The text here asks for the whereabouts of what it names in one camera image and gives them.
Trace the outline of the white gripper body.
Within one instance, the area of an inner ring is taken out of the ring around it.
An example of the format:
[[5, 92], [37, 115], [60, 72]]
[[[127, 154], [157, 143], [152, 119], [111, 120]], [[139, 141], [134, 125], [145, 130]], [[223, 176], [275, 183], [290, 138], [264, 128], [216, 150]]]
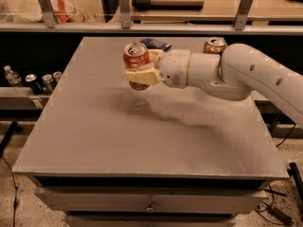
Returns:
[[163, 76], [163, 82], [168, 87], [180, 89], [187, 87], [190, 57], [189, 50], [173, 49], [160, 59], [158, 66]]

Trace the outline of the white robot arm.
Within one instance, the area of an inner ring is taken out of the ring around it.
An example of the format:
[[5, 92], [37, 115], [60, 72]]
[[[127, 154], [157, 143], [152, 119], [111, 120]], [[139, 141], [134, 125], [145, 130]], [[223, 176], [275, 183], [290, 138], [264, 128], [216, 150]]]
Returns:
[[231, 44], [221, 55], [184, 49], [152, 50], [151, 61], [124, 71], [127, 80], [171, 88], [188, 86], [210, 96], [240, 101], [257, 91], [303, 128], [303, 76], [254, 47]]

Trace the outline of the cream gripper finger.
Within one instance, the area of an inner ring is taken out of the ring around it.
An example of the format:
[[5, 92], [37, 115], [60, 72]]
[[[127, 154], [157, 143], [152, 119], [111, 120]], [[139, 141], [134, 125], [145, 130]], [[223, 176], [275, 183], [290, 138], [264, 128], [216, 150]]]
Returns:
[[165, 55], [165, 52], [161, 49], [149, 49], [150, 62], [157, 64], [161, 58]]
[[155, 85], [165, 80], [153, 62], [139, 68], [126, 69], [124, 75], [128, 81], [145, 85]]

